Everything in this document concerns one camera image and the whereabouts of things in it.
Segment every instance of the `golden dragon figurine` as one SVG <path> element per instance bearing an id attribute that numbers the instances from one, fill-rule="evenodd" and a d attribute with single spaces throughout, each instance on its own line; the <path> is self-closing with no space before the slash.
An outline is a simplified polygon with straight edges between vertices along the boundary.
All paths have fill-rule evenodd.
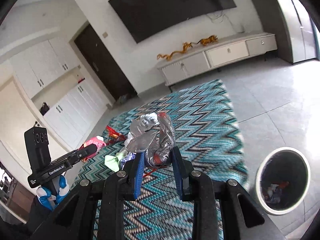
<path id="1" fill-rule="evenodd" d="M 168 55 L 168 54 L 158 54 L 157 59 L 165 58 L 167 61 L 170 61 L 172 59 L 173 54 L 175 54 L 175 53 L 181 53 L 181 54 L 186 53 L 188 48 L 192 48 L 191 42 L 190 43 L 187 43 L 187 42 L 183 43 L 182 50 L 180 50 L 180 51 L 179 50 L 175 50 L 170 55 Z"/>
<path id="2" fill-rule="evenodd" d="M 187 52 L 188 48 L 192 48 L 192 44 L 201 44 L 203 46 L 206 46 L 207 44 L 211 43 L 211 42 L 217 42 L 218 41 L 218 38 L 216 35 L 211 35 L 209 38 L 206 38 L 206 39 L 201 39 L 199 40 L 197 43 L 195 42 L 185 42 L 183 43 L 183 47 L 182 47 L 182 50 L 175 50 L 174 52 L 172 52 L 170 55 L 168 54 L 158 54 L 157 55 L 157 59 L 160 59 L 160 58 L 165 58 L 167 61 L 170 61 L 172 59 L 172 56 L 175 54 L 175 53 L 180 53 L 180 54 L 184 54 Z"/>
<path id="3" fill-rule="evenodd" d="M 217 42 L 218 41 L 218 37 L 216 35 L 211 35 L 209 38 L 206 39 L 201 39 L 199 40 L 197 43 L 195 42 L 191 42 L 192 44 L 201 44 L 203 46 L 207 46 L 207 44 L 212 43 L 212 42 Z"/>

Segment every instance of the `tv cabinet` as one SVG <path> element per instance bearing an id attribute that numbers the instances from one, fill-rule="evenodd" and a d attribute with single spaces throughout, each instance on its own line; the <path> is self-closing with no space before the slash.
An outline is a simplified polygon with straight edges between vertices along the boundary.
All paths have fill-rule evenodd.
<path id="1" fill-rule="evenodd" d="M 166 86 L 221 66 L 276 50 L 276 37 L 271 33 L 240 33 L 207 46 L 197 45 L 186 54 L 175 55 L 156 64 Z"/>

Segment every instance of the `doorway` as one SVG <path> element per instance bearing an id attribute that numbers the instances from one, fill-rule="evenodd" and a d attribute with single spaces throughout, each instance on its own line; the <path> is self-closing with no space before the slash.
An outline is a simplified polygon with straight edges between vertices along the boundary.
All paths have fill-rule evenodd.
<path id="1" fill-rule="evenodd" d="M 90 24 L 78 35 L 75 44 L 115 100 L 137 95 Z"/>

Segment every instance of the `wall-mounted tv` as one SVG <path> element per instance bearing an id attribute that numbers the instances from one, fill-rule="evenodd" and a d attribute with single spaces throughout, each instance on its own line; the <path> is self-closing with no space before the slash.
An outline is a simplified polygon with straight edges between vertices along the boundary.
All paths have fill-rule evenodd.
<path id="1" fill-rule="evenodd" d="M 109 0 L 138 43 L 185 20 L 236 7 L 233 0 Z"/>

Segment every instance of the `teal patterned rug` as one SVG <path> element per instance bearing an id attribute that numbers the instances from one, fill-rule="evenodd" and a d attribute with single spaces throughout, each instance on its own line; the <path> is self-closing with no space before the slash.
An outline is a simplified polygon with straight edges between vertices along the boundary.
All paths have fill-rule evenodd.
<path id="1" fill-rule="evenodd" d="M 152 112 L 169 114 L 176 131 L 176 145 L 195 169 L 215 180 L 236 179 L 243 187 L 247 186 L 242 137 L 222 81 L 174 92 L 114 117 L 109 126 L 126 135 L 132 119 Z M 108 132 L 104 131 L 102 136 L 107 139 Z M 115 155 L 123 146 L 123 142 L 118 142 L 100 150 L 81 168 L 74 185 L 81 179 L 92 182 L 106 179 L 112 171 L 104 165 L 105 155 Z M 180 201 L 170 166 L 143 179 L 138 200 L 125 202 L 125 236 L 141 240 L 191 239 L 192 217 L 193 204 Z M 219 210 L 218 219 L 223 239 Z"/>

